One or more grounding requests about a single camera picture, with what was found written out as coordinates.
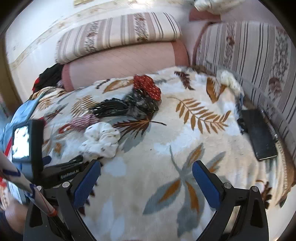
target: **white wall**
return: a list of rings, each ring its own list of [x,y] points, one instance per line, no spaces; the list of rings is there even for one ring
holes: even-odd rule
[[[12,77],[22,101],[32,94],[36,78],[55,64],[59,38],[71,28],[108,17],[135,12],[155,11],[172,14],[187,21],[190,6],[186,0],[94,0],[76,7],[73,0],[34,0],[21,12],[6,33],[6,54]]]

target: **striped fabric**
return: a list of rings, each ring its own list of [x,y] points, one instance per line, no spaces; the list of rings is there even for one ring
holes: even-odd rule
[[[260,22],[210,25],[193,65],[231,70],[256,107],[262,107],[296,161],[296,49],[282,28]]]
[[[88,23],[66,32],[57,43],[56,62],[116,46],[173,41],[181,36],[177,21],[167,13],[144,12]]]

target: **leaf-patterned blanket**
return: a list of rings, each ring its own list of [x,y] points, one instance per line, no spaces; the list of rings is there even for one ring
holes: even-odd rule
[[[79,209],[97,240],[196,240],[215,212],[193,178],[196,160],[234,187],[257,185],[268,213],[285,190],[280,143],[277,158],[258,162],[247,136],[240,133],[229,88],[185,67],[149,76],[162,92],[153,118],[102,119],[120,130],[121,139],[116,156],[101,160],[98,185]],[[83,131],[63,126],[96,103],[122,99],[132,90],[132,79],[100,80],[43,98],[31,118],[47,121],[43,156],[52,157],[50,165],[78,155],[85,141]]]

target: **sofa backrest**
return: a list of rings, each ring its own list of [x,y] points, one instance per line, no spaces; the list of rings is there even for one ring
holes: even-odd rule
[[[262,107],[296,160],[296,49],[284,29],[260,22],[209,25],[192,65],[235,74],[246,95]]]

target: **person's knee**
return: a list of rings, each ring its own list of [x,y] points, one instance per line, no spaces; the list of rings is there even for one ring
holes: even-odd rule
[[[17,200],[13,200],[5,211],[8,224],[20,234],[24,233],[27,211],[27,207],[21,205]]]

